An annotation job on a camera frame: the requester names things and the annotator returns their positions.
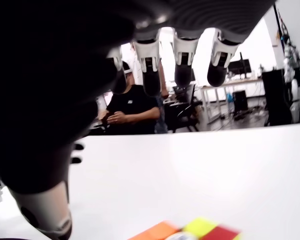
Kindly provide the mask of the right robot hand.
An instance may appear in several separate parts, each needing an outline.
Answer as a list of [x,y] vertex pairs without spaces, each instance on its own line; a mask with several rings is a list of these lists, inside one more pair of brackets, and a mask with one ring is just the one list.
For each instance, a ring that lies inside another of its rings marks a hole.
[[72,233],[68,172],[96,99],[125,90],[120,47],[133,42],[145,93],[160,91],[159,31],[173,28],[175,83],[191,81],[198,40],[215,37],[207,79],[231,57],[272,0],[0,0],[0,180],[23,217],[52,240]]

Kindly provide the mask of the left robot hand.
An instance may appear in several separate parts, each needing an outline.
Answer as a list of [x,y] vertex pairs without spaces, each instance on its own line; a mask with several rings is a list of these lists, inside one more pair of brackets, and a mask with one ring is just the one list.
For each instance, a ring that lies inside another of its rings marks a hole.
[[74,149],[71,153],[70,163],[80,164],[82,162],[81,152],[85,149],[85,146],[81,143],[75,143]]

